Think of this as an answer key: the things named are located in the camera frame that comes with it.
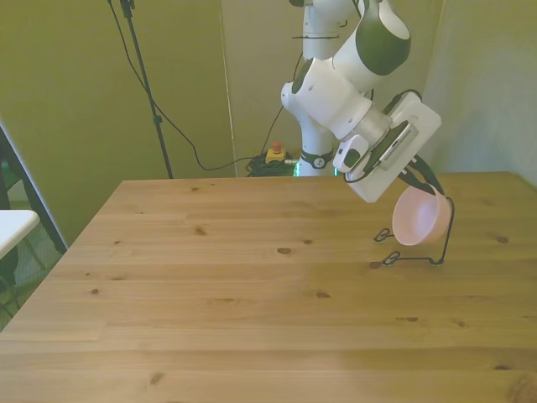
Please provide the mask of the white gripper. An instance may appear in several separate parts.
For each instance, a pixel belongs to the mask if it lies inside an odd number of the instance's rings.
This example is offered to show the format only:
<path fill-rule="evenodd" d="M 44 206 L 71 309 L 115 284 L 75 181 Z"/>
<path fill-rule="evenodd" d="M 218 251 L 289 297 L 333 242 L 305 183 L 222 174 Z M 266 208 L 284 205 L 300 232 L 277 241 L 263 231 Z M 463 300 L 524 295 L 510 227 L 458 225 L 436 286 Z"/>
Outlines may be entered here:
<path fill-rule="evenodd" d="M 417 154 L 441 125 L 441 117 L 414 92 L 396 96 L 383 110 L 389 126 L 362 161 L 346 174 L 346 183 L 365 201 L 376 202 L 401 174 L 401 180 L 424 193 L 445 191 L 430 166 Z M 406 168 L 414 169 L 425 182 Z"/>

